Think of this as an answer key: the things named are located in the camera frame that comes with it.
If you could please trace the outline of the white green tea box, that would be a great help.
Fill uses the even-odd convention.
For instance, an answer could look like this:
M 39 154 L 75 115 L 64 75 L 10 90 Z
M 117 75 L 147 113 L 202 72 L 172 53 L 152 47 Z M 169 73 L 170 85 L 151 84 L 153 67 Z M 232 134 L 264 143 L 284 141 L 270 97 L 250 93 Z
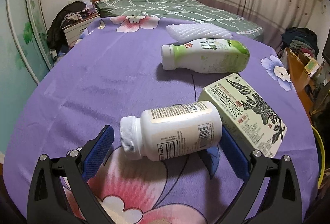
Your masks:
M 217 108 L 222 124 L 248 151 L 259 150 L 275 157 L 287 132 L 278 114 L 237 73 L 203 88 L 199 101 L 210 101 Z

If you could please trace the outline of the white supplement bottle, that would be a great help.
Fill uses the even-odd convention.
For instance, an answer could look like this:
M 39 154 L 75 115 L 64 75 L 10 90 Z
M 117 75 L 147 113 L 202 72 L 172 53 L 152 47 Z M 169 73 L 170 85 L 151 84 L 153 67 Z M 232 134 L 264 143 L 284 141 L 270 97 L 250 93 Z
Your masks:
M 191 154 L 215 146 L 222 132 L 220 114 L 209 101 L 153 108 L 120 120 L 121 146 L 130 160 Z

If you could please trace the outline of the green white drink bottle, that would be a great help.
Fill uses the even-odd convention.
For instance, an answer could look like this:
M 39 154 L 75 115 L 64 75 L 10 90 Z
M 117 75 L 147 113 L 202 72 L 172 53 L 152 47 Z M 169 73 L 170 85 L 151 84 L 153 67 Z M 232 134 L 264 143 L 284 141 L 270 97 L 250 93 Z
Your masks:
M 202 38 L 182 45 L 162 45 L 164 70 L 185 68 L 204 74 L 232 73 L 244 70 L 249 50 L 239 41 Z

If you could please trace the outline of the white foam fruit net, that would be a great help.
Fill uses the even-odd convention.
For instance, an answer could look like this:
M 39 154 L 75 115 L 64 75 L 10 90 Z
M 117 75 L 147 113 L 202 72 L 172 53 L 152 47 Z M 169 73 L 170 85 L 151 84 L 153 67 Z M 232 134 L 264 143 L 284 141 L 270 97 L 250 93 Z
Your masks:
M 233 37 L 232 33 L 226 28 L 209 23 L 170 24 L 166 26 L 166 30 L 179 43 L 204 38 L 231 39 Z

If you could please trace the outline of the yellow rimmed trash bin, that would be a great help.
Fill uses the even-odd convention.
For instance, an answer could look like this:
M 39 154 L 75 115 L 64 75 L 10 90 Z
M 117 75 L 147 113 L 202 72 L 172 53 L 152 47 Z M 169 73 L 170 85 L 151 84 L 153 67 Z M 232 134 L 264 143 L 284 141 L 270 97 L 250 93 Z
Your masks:
M 324 171 L 325 171 L 325 148 L 324 148 L 323 140 L 317 129 L 314 126 L 312 126 L 312 130 L 316 141 L 316 148 L 318 153 L 318 163 L 319 163 L 318 189 L 320 189 L 321 184 L 323 182 Z

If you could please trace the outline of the wooden low cabinet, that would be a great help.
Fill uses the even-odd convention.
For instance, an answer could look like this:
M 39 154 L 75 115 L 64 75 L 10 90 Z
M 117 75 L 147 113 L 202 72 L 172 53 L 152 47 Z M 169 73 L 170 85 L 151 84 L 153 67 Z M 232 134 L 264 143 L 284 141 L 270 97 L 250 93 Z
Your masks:
M 305 69 L 305 65 L 299 57 L 291 52 L 289 48 L 285 49 L 287 54 L 288 70 L 291 81 L 295 87 L 298 97 L 304 107 L 310 123 L 314 126 L 313 115 L 314 106 L 317 100 L 317 86 Z

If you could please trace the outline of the purple floral tablecloth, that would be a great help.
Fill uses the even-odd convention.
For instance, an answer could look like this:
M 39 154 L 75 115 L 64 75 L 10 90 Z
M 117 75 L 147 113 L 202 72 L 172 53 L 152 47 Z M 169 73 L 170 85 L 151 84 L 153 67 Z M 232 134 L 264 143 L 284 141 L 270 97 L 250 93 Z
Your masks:
M 94 21 L 87 35 L 46 75 L 28 99 L 5 154 L 4 181 L 21 213 L 27 211 L 38 157 L 62 157 L 95 138 L 105 125 L 118 130 L 121 118 L 144 110 L 192 103 L 221 74 L 164 70 L 160 48 L 172 44 L 160 19 L 154 29 L 119 31 L 119 22 Z M 250 51 L 241 76 L 283 120 L 288 130 L 277 157 L 291 157 L 302 210 L 317 195 L 318 156 L 304 107 L 293 86 L 278 82 L 271 68 L 275 51 L 236 36 Z M 214 223 L 242 185 L 221 148 L 152 162 L 131 162 L 119 137 L 89 182 L 102 207 L 117 223 Z

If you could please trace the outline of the black bag on nightstand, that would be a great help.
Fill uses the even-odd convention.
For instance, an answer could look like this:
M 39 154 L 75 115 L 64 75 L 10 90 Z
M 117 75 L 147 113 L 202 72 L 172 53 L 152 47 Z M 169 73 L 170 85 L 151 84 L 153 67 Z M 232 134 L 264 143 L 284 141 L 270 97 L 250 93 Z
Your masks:
M 46 42 L 50 50 L 60 52 L 63 45 L 67 44 L 66 38 L 62 29 L 63 22 L 70 14 L 78 13 L 86 8 L 86 4 L 81 1 L 75 1 L 63 7 L 55 16 L 47 31 Z

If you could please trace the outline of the pile of folded clothes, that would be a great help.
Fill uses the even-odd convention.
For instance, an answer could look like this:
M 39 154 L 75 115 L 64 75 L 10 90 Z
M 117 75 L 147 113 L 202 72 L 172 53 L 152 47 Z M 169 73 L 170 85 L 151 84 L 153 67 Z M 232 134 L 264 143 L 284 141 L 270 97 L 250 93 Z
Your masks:
M 281 34 L 281 51 L 290 48 L 292 51 L 309 53 L 314 59 L 317 58 L 319 48 L 318 38 L 314 31 L 307 28 L 288 28 Z

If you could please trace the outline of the white nightstand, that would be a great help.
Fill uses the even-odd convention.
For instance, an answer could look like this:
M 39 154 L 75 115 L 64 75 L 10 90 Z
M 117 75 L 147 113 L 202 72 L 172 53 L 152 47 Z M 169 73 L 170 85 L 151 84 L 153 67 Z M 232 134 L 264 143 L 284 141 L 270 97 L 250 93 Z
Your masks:
M 94 20 L 99 19 L 100 14 L 94 13 L 85 19 L 78 20 L 77 22 L 70 24 L 63 28 L 67 43 L 69 47 L 75 45 L 76 41 L 79 39 L 84 30 L 88 27 L 90 23 Z

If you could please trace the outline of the green plaid bed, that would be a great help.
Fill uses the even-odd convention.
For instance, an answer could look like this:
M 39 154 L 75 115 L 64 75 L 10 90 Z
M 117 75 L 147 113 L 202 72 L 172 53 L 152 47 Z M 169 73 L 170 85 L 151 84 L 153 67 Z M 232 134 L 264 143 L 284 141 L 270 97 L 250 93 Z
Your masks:
M 157 16 L 211 23 L 261 41 L 263 28 L 242 16 L 204 5 L 196 0 L 100 0 L 96 8 L 102 17 Z

